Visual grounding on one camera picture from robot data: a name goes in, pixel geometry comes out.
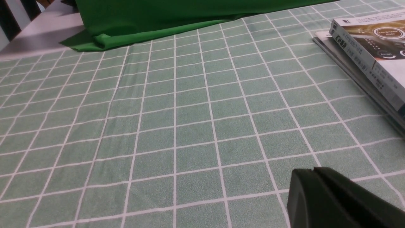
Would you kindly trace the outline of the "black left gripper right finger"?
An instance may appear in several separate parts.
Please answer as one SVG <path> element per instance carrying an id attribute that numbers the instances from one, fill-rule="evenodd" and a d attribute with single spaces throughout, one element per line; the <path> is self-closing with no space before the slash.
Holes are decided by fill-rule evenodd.
<path id="1" fill-rule="evenodd" d="M 329 167 L 315 167 L 338 203 L 363 228 L 404 228 L 404 211 Z"/>

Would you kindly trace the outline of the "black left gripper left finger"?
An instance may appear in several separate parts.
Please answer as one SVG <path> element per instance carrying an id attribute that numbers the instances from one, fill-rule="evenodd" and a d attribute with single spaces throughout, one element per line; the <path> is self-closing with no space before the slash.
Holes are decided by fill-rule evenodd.
<path id="1" fill-rule="evenodd" d="M 320 177 L 310 169 L 294 169 L 287 211 L 292 228 L 344 228 L 348 218 Z"/>

